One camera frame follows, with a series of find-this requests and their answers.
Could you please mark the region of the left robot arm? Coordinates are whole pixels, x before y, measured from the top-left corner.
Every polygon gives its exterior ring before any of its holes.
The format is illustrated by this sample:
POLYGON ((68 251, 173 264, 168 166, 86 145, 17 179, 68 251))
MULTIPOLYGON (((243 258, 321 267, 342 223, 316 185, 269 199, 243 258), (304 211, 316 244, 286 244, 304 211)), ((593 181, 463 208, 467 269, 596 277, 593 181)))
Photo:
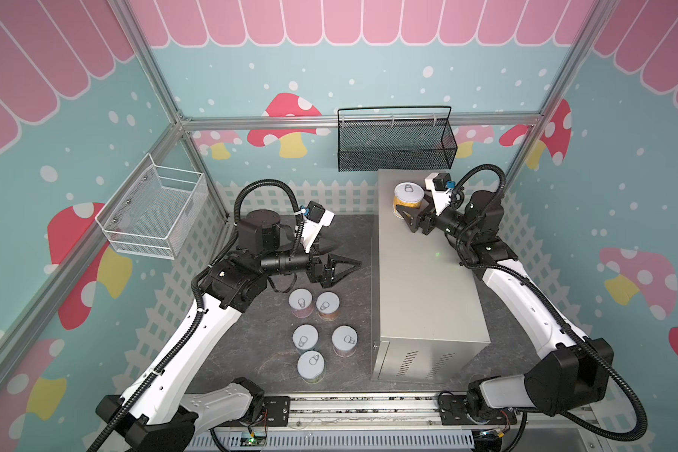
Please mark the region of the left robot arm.
POLYGON ((218 341, 267 289, 276 275, 306 275, 332 288, 361 267, 358 260, 320 250, 315 243, 334 214, 317 202, 302 206, 288 184, 262 179, 245 186, 234 205, 231 235, 207 267, 190 283, 193 303, 175 334, 150 366, 120 395, 107 395, 96 408, 104 429, 89 445, 98 451, 117 434, 132 451, 183 451, 193 438, 237 422, 251 431, 269 421, 265 392, 246 378, 202 395, 186 391, 218 341), (246 198, 259 188, 278 188, 288 197, 295 224, 282 242, 283 223, 272 210, 241 214, 246 198))

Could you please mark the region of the yellow label can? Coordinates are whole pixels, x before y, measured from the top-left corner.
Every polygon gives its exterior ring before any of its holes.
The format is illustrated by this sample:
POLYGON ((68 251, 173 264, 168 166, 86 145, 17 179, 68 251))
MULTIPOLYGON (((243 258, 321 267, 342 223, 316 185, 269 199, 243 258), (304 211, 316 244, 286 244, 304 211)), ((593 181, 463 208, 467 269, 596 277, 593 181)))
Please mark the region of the yellow label can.
POLYGON ((416 183, 402 182, 398 184, 394 189, 394 215, 398 218, 401 217, 397 210, 400 206, 419 208, 423 203, 424 196, 424 188, 416 183))

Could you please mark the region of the orange label can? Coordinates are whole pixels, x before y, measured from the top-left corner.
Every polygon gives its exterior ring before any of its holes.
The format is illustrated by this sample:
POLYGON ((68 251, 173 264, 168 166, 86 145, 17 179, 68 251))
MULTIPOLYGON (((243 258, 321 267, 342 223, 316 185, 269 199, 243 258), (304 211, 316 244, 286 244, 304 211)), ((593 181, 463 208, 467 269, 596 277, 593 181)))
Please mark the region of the orange label can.
POLYGON ((316 310, 322 320, 333 321, 338 318, 341 301, 333 292, 324 292, 316 299, 316 310))

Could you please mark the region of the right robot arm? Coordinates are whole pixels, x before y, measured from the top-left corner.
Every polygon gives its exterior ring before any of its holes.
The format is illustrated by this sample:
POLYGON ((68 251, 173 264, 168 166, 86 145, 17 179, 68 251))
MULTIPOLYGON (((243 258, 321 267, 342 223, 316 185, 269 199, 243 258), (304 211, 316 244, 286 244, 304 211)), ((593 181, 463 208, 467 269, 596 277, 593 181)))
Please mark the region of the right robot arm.
POLYGON ((519 435, 525 432, 529 414, 537 412, 560 415, 615 442, 640 440, 648 431, 648 416, 636 392, 613 368, 610 344, 592 339, 561 314, 499 237, 506 184, 506 174, 493 164, 479 165, 459 181, 435 171, 425 179, 420 207, 398 205, 395 209, 412 232, 444 233, 460 265, 505 303, 540 358, 525 374, 471 382, 462 411, 477 424, 501 412, 519 412, 519 435), (610 382, 625 394, 634 412, 636 421, 629 431, 608 431, 573 413, 603 400, 610 382))

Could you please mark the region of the pink label can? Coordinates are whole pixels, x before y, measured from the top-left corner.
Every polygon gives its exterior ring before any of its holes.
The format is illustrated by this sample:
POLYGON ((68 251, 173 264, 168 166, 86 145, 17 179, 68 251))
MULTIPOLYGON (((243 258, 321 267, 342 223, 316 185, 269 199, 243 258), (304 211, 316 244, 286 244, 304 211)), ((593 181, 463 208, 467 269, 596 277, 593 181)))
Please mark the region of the pink label can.
POLYGON ((289 294, 288 304, 296 318, 308 318, 314 312, 312 293, 305 288, 298 288, 289 294))

